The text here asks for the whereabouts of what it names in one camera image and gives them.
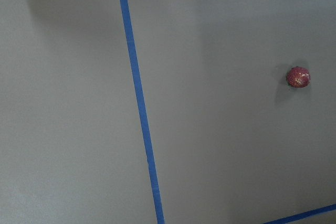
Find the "red strawberry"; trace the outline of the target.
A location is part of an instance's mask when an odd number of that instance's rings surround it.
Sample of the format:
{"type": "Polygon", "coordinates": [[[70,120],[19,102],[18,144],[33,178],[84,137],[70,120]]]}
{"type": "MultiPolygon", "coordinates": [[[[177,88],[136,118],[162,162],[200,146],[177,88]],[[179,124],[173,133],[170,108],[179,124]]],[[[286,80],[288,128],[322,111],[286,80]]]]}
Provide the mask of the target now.
{"type": "Polygon", "coordinates": [[[304,67],[292,67],[286,74],[286,82],[293,88],[305,88],[311,82],[310,72],[304,67]]]}

